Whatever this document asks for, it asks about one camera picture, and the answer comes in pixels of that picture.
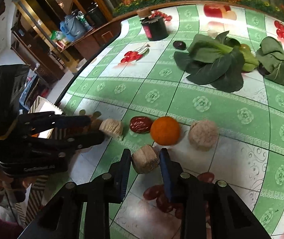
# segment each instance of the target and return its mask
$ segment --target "beige round food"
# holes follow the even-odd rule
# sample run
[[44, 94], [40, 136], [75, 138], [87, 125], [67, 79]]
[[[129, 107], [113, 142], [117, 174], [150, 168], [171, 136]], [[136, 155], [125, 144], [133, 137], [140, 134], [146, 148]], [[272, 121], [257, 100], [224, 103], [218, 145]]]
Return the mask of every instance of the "beige round food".
[[193, 122], [189, 129], [189, 142], [197, 150], [208, 151], [219, 138], [216, 124], [210, 120]]

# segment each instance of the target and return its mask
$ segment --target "black cable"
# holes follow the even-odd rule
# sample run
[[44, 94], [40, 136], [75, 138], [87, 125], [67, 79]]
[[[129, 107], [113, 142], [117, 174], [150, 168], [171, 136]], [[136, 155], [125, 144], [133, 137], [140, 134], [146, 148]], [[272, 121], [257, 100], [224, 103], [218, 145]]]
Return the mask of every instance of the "black cable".
[[5, 192], [5, 194], [6, 194], [6, 198], [7, 198], [7, 201], [8, 201], [9, 207], [10, 207], [11, 212], [12, 212], [12, 214], [13, 214], [13, 217], [15, 218], [15, 222], [19, 225], [18, 220], [17, 220], [17, 218], [16, 218], [16, 216], [15, 216], [15, 213], [13, 213], [13, 210], [12, 210], [12, 207], [11, 207], [11, 204], [10, 204], [10, 201], [9, 201], [9, 197], [8, 197], [7, 192]]

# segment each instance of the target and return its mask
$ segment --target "green tomato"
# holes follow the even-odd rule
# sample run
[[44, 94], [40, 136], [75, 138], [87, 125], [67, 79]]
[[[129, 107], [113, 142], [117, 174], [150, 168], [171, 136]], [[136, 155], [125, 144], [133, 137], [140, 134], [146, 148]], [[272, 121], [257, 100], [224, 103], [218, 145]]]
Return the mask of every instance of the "green tomato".
[[250, 47], [247, 45], [247, 44], [241, 44], [240, 45], [240, 48], [242, 50], [248, 50], [249, 52], [251, 52], [252, 50], [250, 49]]

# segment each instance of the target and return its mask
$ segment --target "orange fruit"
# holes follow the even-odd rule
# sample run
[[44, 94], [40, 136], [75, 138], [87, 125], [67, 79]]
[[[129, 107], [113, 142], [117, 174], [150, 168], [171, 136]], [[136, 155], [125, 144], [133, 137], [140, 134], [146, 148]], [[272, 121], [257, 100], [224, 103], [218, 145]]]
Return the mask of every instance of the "orange fruit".
[[160, 117], [151, 126], [151, 137], [161, 146], [170, 146], [180, 138], [180, 125], [171, 117]]

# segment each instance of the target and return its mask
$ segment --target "brown cylindrical root piece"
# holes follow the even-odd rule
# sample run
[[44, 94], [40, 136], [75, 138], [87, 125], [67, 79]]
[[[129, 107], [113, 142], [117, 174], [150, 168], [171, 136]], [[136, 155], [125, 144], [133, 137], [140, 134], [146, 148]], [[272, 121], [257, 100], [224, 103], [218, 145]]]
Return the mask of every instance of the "brown cylindrical root piece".
[[208, 151], [219, 138], [216, 124], [210, 120], [193, 122], [189, 129], [189, 142], [197, 150]]
[[148, 173], [158, 167], [158, 154], [150, 145], [145, 145], [132, 154], [132, 165], [138, 174]]
[[100, 125], [99, 130], [101, 130], [104, 134], [117, 138], [122, 135], [123, 132], [123, 124], [119, 120], [107, 119], [103, 120]]

